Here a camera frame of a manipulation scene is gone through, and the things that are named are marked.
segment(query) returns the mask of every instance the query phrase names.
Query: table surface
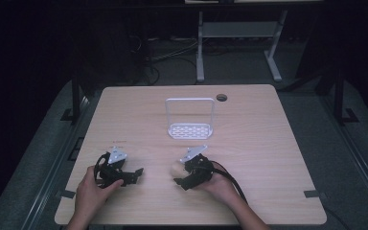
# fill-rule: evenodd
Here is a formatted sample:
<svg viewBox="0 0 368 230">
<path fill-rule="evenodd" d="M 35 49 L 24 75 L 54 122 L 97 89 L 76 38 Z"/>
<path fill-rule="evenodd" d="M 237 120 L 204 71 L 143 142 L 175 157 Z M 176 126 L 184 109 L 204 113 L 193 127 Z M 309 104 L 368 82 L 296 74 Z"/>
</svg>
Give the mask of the table surface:
<svg viewBox="0 0 368 230">
<path fill-rule="evenodd" d="M 165 100 L 216 98 L 213 134 L 177 140 L 168 134 Z M 192 111 L 192 105 L 185 106 Z M 127 153 L 124 172 L 144 168 L 138 184 L 119 189 L 92 223 L 117 225 L 233 225 L 225 206 L 202 191 L 184 191 L 170 174 L 188 147 L 207 145 L 203 155 L 220 162 L 239 182 L 253 210 L 268 224 L 326 221 L 288 119 L 271 85 L 110 87 L 103 91 L 84 138 L 67 191 L 75 192 L 86 168 L 116 146 Z M 56 223 L 67 224 L 75 198 L 63 197 Z"/>
</svg>

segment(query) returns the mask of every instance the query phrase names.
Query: dark background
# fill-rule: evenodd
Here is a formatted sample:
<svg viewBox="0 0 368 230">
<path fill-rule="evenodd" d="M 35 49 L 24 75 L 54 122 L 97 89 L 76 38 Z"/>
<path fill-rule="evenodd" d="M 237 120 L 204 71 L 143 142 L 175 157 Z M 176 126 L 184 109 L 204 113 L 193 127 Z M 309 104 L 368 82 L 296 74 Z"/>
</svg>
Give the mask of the dark background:
<svg viewBox="0 0 368 230">
<path fill-rule="evenodd" d="M 147 49 L 133 55 L 128 47 L 135 44 L 127 35 L 196 36 L 196 27 L 176 26 L 196 25 L 196 11 L 152 11 L 144 17 L 135 11 L 84 14 L 69 8 L 76 6 L 77 1 L 0 1 L 0 195 L 72 76 L 80 77 L 87 95 L 107 85 L 134 84 Z M 335 65 L 368 106 L 368 1 L 326 1 L 322 10 L 297 77 Z M 298 13 L 303 12 L 287 19 L 286 39 L 307 39 L 298 30 L 304 22 L 293 19 Z"/>
</svg>

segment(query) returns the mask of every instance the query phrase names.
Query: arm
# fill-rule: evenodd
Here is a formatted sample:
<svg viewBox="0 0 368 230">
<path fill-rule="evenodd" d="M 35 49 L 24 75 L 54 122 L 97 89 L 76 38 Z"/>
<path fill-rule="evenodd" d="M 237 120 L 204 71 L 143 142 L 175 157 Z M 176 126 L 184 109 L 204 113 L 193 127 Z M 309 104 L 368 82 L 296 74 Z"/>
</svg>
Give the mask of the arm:
<svg viewBox="0 0 368 230">
<path fill-rule="evenodd" d="M 214 163 L 214 167 L 224 169 Z M 268 226 L 239 196 L 232 183 L 223 175 L 214 173 L 211 180 L 195 187 L 210 193 L 216 200 L 225 204 L 235 215 L 243 230 L 269 229 Z"/>
<path fill-rule="evenodd" d="M 84 230 L 97 212 L 104 206 L 106 200 L 115 192 L 124 180 L 115 181 L 110 186 L 101 189 L 95 183 L 94 167 L 88 167 L 84 178 L 77 188 L 74 215 L 67 225 L 67 230 Z"/>
</svg>

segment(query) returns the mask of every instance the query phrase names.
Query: metal bracket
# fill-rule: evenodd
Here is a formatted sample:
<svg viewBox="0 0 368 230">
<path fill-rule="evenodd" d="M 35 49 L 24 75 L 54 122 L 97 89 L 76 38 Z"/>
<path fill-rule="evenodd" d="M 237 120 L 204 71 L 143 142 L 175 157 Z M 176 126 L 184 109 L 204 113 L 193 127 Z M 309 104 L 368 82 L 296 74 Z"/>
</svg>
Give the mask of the metal bracket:
<svg viewBox="0 0 368 230">
<path fill-rule="evenodd" d="M 80 88 L 79 88 L 79 81 L 78 81 L 77 75 L 73 76 L 73 78 L 71 79 L 71 88 L 72 88 L 73 108 L 65 109 L 60 120 L 61 121 L 71 121 L 71 125 L 73 126 L 81 114 Z"/>
<path fill-rule="evenodd" d="M 180 159 L 182 164 L 185 164 L 187 161 L 192 160 L 194 157 L 198 156 L 199 154 L 203 153 L 208 147 L 206 145 L 200 147 L 192 147 L 187 149 L 187 154 Z"/>
<path fill-rule="evenodd" d="M 127 159 L 127 154 L 122 152 L 120 149 L 113 147 L 110 153 L 108 164 L 113 164 L 115 162 Z"/>
</svg>

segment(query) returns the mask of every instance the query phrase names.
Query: white plastic holder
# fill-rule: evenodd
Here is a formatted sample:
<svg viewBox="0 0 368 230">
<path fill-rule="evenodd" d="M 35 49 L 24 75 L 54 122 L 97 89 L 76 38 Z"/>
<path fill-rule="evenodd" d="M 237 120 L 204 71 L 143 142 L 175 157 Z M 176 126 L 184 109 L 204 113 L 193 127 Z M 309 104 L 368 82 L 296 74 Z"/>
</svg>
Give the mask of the white plastic holder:
<svg viewBox="0 0 368 230">
<path fill-rule="evenodd" d="M 211 103 L 209 123 L 172 123 L 170 104 L 173 102 L 205 101 Z M 208 139 L 213 132 L 215 101 L 212 98 L 169 98 L 166 99 L 168 133 L 174 139 Z"/>
</svg>

